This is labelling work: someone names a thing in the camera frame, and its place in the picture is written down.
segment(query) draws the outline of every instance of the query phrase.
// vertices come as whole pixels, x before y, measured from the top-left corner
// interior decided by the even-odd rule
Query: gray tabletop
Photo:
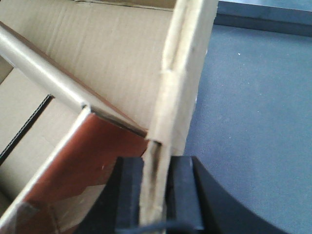
[[[185,155],[266,221],[310,234],[312,38],[215,25]]]

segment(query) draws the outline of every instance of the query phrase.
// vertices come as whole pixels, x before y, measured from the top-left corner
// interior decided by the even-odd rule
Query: cardboard edge
[[[71,139],[71,137],[75,134],[76,130],[80,127],[80,125],[86,120],[88,115],[91,113],[91,109],[89,107],[85,107],[80,114],[78,115],[76,121],[68,131],[68,133],[63,137],[63,139],[57,144],[53,152],[49,155],[46,161],[40,166],[34,176],[29,180],[23,190],[19,193],[19,195],[15,198],[15,200],[11,203],[9,208],[4,212],[2,217],[0,218],[0,229],[5,226],[7,222],[10,222],[10,217],[12,217],[12,213],[15,212],[16,207],[21,204],[27,194],[32,190],[36,181],[43,175],[46,169],[51,165],[55,157],[59,154],[62,148],[66,145],[66,143]]]
[[[147,135],[150,140],[144,154],[143,180],[140,194],[140,224],[146,225],[162,219],[163,202],[173,136],[184,86],[187,67],[196,55],[205,54],[210,34],[197,34],[204,22],[216,17],[217,0],[178,0],[169,27],[162,58],[161,86],[155,111]],[[207,14],[211,9],[214,15]],[[194,41],[202,41],[199,46]],[[195,68],[195,75],[202,64]]]
[[[76,2],[105,3],[121,6],[140,7],[155,10],[170,10],[175,7],[175,0],[75,0]]]

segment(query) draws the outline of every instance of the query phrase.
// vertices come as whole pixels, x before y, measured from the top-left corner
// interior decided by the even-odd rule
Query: cardboard
[[[102,3],[89,0],[0,1],[0,21],[62,65],[92,89],[95,96],[107,100],[148,131],[149,145],[144,154],[140,198],[141,224],[162,217],[170,155],[182,154],[184,150],[217,7],[217,0],[178,0],[173,13],[170,8],[174,3],[162,0],[110,0]],[[1,66],[8,67],[3,60],[0,60]],[[58,201],[44,201],[43,196],[39,202],[41,206],[26,198],[30,198],[28,194],[89,115],[90,110],[86,109],[80,113],[66,136],[22,189],[0,219],[2,230],[25,231],[22,222],[12,223],[12,220],[19,220],[19,214],[24,211],[34,220],[47,222],[44,233],[51,230],[70,233],[83,218],[92,199],[96,199],[99,193],[98,187],[85,193],[91,201],[73,219],[61,218],[63,210],[53,212],[51,216],[47,207],[59,202],[67,204],[63,199],[72,197],[73,202],[69,202],[71,212],[79,200],[74,197],[79,194],[61,196]],[[84,197],[86,187],[83,186],[80,195]]]

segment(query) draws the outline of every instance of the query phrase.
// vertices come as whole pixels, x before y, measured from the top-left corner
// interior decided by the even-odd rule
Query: metal rod
[[[141,136],[146,132],[125,117],[108,101],[81,83],[72,74],[60,68],[33,44],[0,21],[0,55],[29,79],[44,87],[62,102],[80,112],[90,106],[102,118]]]

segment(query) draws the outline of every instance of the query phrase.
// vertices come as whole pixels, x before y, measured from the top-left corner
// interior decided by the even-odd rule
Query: black wire
[[[167,230],[168,232],[175,234],[197,234],[197,231],[194,230],[192,225],[177,221],[160,222],[148,226],[122,230],[119,231],[117,234],[142,234],[163,230]]]

